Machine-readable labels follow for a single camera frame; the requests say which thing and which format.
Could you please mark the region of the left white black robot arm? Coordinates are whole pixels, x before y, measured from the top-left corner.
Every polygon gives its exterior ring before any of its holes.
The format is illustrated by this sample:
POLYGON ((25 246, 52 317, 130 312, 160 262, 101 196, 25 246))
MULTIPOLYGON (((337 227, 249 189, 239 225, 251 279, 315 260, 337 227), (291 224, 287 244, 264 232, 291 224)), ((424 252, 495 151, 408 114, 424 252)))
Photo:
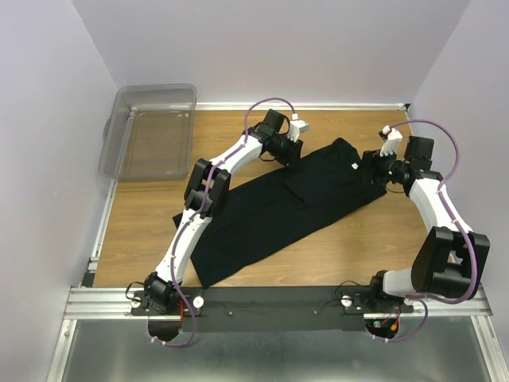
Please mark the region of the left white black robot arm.
POLYGON ((196 162, 184 193, 180 223, 162 261, 144 282, 142 291, 127 295, 131 310, 143 314, 171 314, 197 309, 181 289, 185 268, 207 226, 223 210, 232 176, 264 153, 285 167, 295 167, 301 158, 300 136, 309 123, 297 112, 290 117, 270 109, 264 120, 244 127, 239 139, 224 153, 196 162))

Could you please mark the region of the black t shirt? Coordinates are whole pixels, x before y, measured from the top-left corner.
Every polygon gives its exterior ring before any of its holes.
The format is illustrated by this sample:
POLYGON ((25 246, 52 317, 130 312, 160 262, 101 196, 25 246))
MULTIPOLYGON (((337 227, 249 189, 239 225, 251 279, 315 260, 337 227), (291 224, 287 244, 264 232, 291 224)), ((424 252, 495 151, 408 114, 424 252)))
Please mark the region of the black t shirt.
POLYGON ((386 194, 369 181, 357 149, 342 138, 230 191, 192 255, 207 288, 386 194))

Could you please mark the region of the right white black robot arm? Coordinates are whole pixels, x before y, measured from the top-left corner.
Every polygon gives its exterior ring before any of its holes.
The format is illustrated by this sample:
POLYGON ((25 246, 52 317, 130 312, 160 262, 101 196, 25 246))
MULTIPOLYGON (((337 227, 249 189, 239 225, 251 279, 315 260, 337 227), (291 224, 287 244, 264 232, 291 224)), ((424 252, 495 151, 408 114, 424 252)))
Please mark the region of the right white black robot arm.
POLYGON ((382 312, 395 298, 432 298, 456 305, 473 298, 484 270, 490 241, 465 223, 448 195, 445 179, 431 169, 434 141, 411 136, 404 157, 397 150, 402 135, 380 132, 383 145, 363 153, 362 165, 373 185, 400 184, 417 207, 427 236, 411 267, 379 271, 366 292, 367 305, 382 312))

